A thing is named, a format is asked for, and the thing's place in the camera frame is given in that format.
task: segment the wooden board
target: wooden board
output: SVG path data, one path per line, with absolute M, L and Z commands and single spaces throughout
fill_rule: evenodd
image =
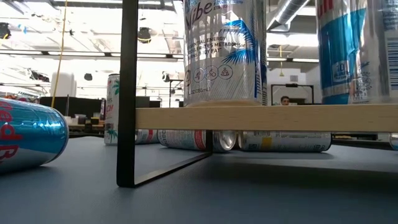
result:
M 139 129 L 398 132 L 398 105 L 139 108 Z

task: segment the yellow cable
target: yellow cable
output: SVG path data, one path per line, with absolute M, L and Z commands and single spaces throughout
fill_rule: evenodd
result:
M 2 38 L 2 41 L 0 42 L 0 48 L 2 46 L 2 42 L 8 37 L 8 34 L 4 35 L 4 37 Z
M 54 108 L 55 94 L 57 92 L 57 85 L 58 85 L 58 78 L 60 77 L 61 61 L 62 61 L 62 54 L 63 54 L 63 40 L 64 40 L 64 36 L 65 36 L 65 24 L 67 22 L 67 7 L 68 7 L 68 0 L 65 0 L 65 9 L 63 11 L 61 54 L 60 54 L 60 61 L 58 62 L 58 70 L 57 70 L 57 77 L 55 79 L 54 92 L 53 92 L 53 95 L 52 95 L 52 101 L 51 101 L 51 107 L 52 108 Z

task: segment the energy drink can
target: energy drink can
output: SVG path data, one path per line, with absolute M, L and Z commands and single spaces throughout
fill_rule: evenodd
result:
M 396 103 L 398 1 L 317 0 L 323 103 Z
M 204 151 L 206 149 L 206 131 L 203 130 L 158 130 L 157 138 L 161 145 L 176 148 Z M 214 131 L 213 151 L 228 152 L 236 141 L 234 131 Z
M 106 88 L 105 134 L 106 145 L 118 145 L 119 125 L 119 74 L 110 74 Z
M 241 131 L 238 137 L 242 151 L 323 152 L 330 148 L 330 133 L 282 131 Z
M 157 130 L 152 129 L 137 129 L 136 130 L 136 144 L 154 144 L 159 143 L 157 139 Z
M 0 98 L 0 173 L 56 159 L 68 138 L 68 124 L 57 110 Z
M 393 150 L 398 150 L 398 133 L 390 133 L 390 145 Z
M 266 98 L 264 1 L 187 0 L 184 105 Z

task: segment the table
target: table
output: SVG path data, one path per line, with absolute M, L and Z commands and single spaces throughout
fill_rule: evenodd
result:
M 137 174 L 199 152 L 138 146 Z M 55 161 L 0 176 L 0 223 L 396 223 L 398 152 L 216 154 L 137 189 L 116 185 L 116 147 L 71 139 Z

